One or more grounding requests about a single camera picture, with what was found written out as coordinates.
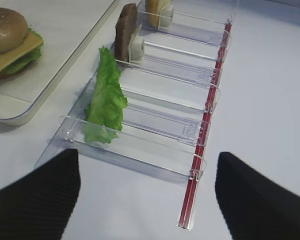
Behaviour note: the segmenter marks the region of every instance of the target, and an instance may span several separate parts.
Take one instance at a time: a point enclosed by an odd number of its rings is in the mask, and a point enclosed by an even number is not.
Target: lettuce leaf
[[[97,69],[94,93],[88,108],[85,110],[85,120],[105,127],[86,124],[83,128],[85,142],[100,142],[110,144],[118,137],[113,130],[122,130],[124,118],[123,109],[128,106],[121,86],[121,71],[110,49],[99,48],[100,62]]]
[[[29,32],[32,32],[33,34],[37,35],[41,39],[43,39],[37,32],[33,31],[31,28],[29,28]],[[34,50],[28,52],[27,54],[23,55],[22,57],[18,58],[16,61],[11,63],[9,66],[4,68],[0,73],[1,74],[14,74],[24,68],[28,63],[31,61],[37,60],[38,58],[41,57],[41,47],[43,44],[40,46],[36,47]]]

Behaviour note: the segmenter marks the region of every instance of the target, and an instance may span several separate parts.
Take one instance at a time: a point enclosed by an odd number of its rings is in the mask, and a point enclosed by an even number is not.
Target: white tray
[[[118,0],[0,0],[44,40],[42,56],[18,76],[0,80],[0,122],[26,124],[111,15]]]

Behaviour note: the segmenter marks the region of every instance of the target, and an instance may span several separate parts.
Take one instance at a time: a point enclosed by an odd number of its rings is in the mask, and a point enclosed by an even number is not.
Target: red strip
[[[215,63],[216,71],[214,72],[214,76],[212,77],[212,82],[215,85],[218,85],[218,83],[220,81],[220,72],[221,72],[221,68],[222,68],[222,64],[223,64],[222,60],[223,60],[223,57],[226,52],[225,46],[227,45],[227,42],[229,40],[229,33],[231,31],[231,27],[232,27],[231,23],[228,23],[225,25],[225,28],[224,28],[226,32],[223,35],[221,47],[218,51],[218,57],[221,60],[219,60]],[[207,105],[213,106],[215,97],[216,97],[216,88],[211,86],[209,89],[207,101],[205,103],[206,106]],[[203,117],[202,117],[201,131],[199,133],[198,144],[195,149],[195,154],[199,155],[201,157],[204,155],[204,151],[205,151],[205,147],[202,146],[201,143],[204,143],[208,137],[207,134],[209,131],[209,125],[210,125],[209,123],[211,122],[211,117],[212,117],[212,114],[210,112],[204,113]],[[202,166],[202,159],[197,156],[194,156],[193,162],[192,162],[192,170],[200,171],[201,166]],[[193,206],[194,206],[194,202],[195,202],[197,186],[198,186],[198,182],[196,181],[195,174],[190,173],[190,179],[187,184],[184,201],[183,201],[183,205],[182,205],[182,210],[181,210],[181,215],[180,215],[180,219],[179,219],[179,223],[178,223],[178,226],[181,228],[189,229],[189,225],[190,225],[189,223],[191,220],[191,214],[192,214],[192,210],[193,210]]]

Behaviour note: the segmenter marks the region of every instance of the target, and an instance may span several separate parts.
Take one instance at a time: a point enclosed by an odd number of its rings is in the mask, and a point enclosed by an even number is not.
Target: white table
[[[31,122],[0,125],[0,188],[33,170],[106,43],[90,44]],[[63,239],[230,240],[214,192],[222,151],[300,195],[300,8],[242,0],[220,88],[190,233],[176,227],[184,185],[82,156],[80,197]]]

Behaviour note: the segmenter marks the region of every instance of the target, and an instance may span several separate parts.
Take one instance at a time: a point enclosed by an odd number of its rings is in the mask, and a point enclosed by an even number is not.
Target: cheese slice
[[[12,51],[0,54],[0,72],[23,55],[39,47],[43,40],[32,32],[28,32],[23,43]]]

